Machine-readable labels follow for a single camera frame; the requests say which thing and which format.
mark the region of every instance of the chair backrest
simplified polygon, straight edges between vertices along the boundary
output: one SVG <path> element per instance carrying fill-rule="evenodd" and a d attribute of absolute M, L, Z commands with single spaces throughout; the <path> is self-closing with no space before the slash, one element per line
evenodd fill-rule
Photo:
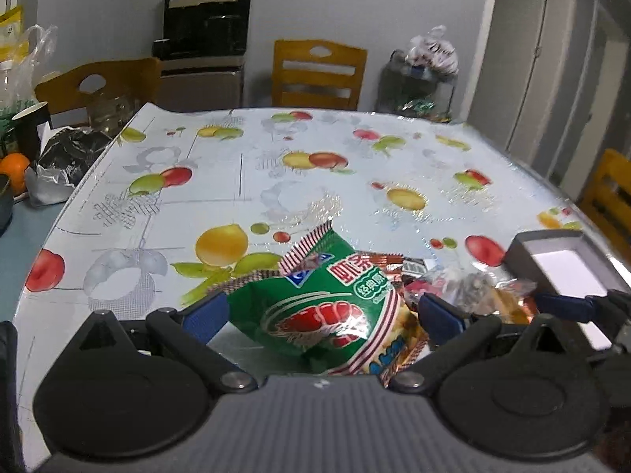
<path fill-rule="evenodd" d="M 607 149 L 579 207 L 631 262 L 631 162 Z"/>
<path fill-rule="evenodd" d="M 276 41 L 272 73 L 272 103 L 274 106 L 357 110 L 367 56 L 366 50 L 329 41 Z M 285 62 L 288 61 L 345 66 L 354 68 L 354 72 L 340 74 L 287 67 Z M 287 86 L 298 86 L 299 91 L 287 91 Z M 305 92 L 305 87 L 319 89 L 322 93 Z M 345 89 L 349 91 L 349 95 L 340 97 L 326 94 L 324 93 L 326 89 Z"/>
<path fill-rule="evenodd" d="M 39 101 L 48 101 L 51 115 L 86 108 L 93 95 L 80 90 L 81 83 L 91 75 L 105 79 L 102 91 L 121 96 L 129 94 L 141 104 L 155 102 L 160 88 L 160 61 L 157 58 L 95 62 L 72 69 L 35 88 Z"/>

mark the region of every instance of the green snack bag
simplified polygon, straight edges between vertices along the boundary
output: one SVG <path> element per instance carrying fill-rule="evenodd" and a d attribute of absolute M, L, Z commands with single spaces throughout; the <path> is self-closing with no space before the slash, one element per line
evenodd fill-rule
<path fill-rule="evenodd" d="M 269 349 L 303 356 L 313 372 L 379 374 L 386 382 L 427 342 L 384 273 L 330 221 L 297 243 L 279 268 L 276 277 L 255 272 L 218 288 L 228 294 L 232 324 Z"/>

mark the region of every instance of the dark bowl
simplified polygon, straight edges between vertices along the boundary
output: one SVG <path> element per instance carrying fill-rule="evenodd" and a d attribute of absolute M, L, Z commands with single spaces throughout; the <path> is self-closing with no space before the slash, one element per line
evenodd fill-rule
<path fill-rule="evenodd" d="M 0 174 L 0 233 L 9 225 L 13 215 L 13 191 L 11 180 L 6 174 Z"/>

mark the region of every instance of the black appliance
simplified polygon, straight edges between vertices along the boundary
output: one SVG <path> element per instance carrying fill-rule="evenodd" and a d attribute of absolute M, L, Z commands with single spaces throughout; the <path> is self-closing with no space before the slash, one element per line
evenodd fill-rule
<path fill-rule="evenodd" d="M 613 295 L 624 334 L 630 300 Z M 93 313 L 36 393 L 52 452 L 38 473 L 611 471 L 598 450 L 629 417 L 625 339 L 586 359 L 551 315 L 509 331 L 489 316 L 387 390 L 368 375 L 258 385 L 205 345 L 226 305 L 220 293 L 143 321 Z M 0 471 L 13 472 L 17 337 L 9 322 L 0 336 Z"/>
<path fill-rule="evenodd" d="M 165 0 L 158 104 L 172 112 L 242 105 L 250 0 Z"/>

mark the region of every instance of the ribbed gray surface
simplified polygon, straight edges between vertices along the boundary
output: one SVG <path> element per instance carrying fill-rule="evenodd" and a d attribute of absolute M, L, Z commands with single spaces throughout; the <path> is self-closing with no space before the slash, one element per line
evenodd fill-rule
<path fill-rule="evenodd" d="M 517 464 L 452 436 L 422 397 L 384 390 L 374 377 L 272 377 L 249 395 L 228 395 L 186 442 L 121 465 L 51 460 L 42 473 L 597 473 L 591 454 L 555 464 Z"/>

